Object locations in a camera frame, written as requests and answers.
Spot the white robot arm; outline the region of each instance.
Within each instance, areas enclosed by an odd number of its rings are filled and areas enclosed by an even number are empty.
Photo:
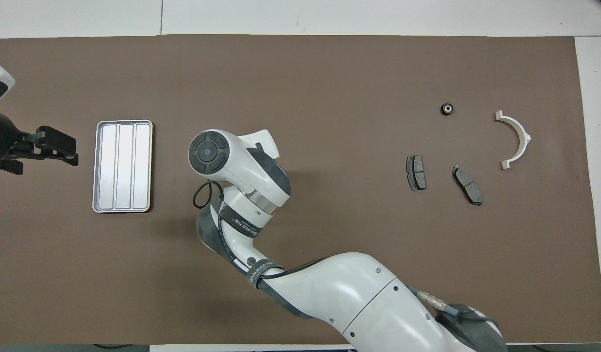
[[[366,254],[343,253],[283,270],[256,250],[253,239],[291,194],[274,161],[278,156],[267,130],[245,136],[206,130],[189,148],[197,174],[218,187],[229,182],[198,214],[197,234],[253,287],[296,316],[325,321],[360,352],[507,350],[493,319],[406,286]],[[421,302],[437,310],[436,319]]]
[[[0,100],[14,87],[14,78],[0,66]],[[70,165],[79,165],[77,142],[68,134],[49,126],[41,126],[36,133],[17,129],[12,121],[0,113],[0,170],[23,174],[23,163],[16,159],[58,159]]]

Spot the brown table surface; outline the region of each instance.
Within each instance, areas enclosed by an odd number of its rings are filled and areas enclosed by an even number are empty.
[[[572,38],[158,36],[0,40],[0,112],[74,136],[80,165],[0,172],[0,344],[343,343],[252,289],[195,234],[189,142],[269,129],[292,197],[256,240],[294,267],[368,253],[496,318],[509,342],[601,341]],[[442,116],[451,102],[455,112]],[[503,110],[533,136],[524,156]],[[155,123],[153,209],[91,209],[95,127]],[[428,188],[405,162],[424,159]],[[468,204],[452,167],[482,189]]]

